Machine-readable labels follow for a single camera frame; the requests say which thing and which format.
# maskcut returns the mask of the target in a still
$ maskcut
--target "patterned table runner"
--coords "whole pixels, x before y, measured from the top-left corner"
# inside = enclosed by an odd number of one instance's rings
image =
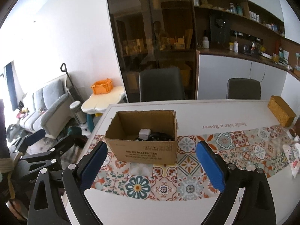
[[[87,153],[103,138],[103,135],[96,135]],[[293,143],[280,125],[178,138],[175,165],[122,162],[109,149],[92,188],[145,200],[182,201],[215,197],[219,191],[213,188],[196,157],[196,143],[205,140],[226,163],[234,163],[240,169],[260,167],[267,178],[289,165],[282,145]]]

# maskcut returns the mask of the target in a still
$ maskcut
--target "sofa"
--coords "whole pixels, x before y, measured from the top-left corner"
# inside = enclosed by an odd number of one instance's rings
[[[32,133],[44,129],[46,137],[56,139],[72,118],[69,106],[73,98],[67,91],[70,86],[67,75],[63,75],[25,94],[22,101],[28,113],[20,120],[20,126]]]

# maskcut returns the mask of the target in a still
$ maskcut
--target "curtain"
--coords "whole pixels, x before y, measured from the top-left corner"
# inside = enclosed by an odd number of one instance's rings
[[[12,67],[11,62],[4,67],[4,78],[7,82],[7,88],[8,88],[9,98],[10,98],[10,102],[11,102],[11,107],[12,107],[12,110],[14,111],[18,108],[18,101],[17,101],[17,94],[16,94],[16,89],[15,89],[13,67]]]

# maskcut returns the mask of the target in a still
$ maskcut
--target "dining chair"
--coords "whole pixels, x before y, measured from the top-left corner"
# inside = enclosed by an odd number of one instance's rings
[[[260,83],[254,79],[229,79],[226,99],[260,100]]]
[[[139,75],[140,101],[185,100],[178,67],[149,69]]]

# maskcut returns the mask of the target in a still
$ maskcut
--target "glass cabinet door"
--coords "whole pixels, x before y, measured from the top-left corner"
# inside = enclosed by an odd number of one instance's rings
[[[140,72],[157,67],[149,0],[108,0],[108,7],[128,101],[139,102]]]
[[[140,101],[139,74],[178,67],[186,99],[195,98],[196,45],[191,0],[107,0],[129,102]]]
[[[150,0],[159,68],[178,67],[186,99],[195,99],[196,40],[191,0]]]

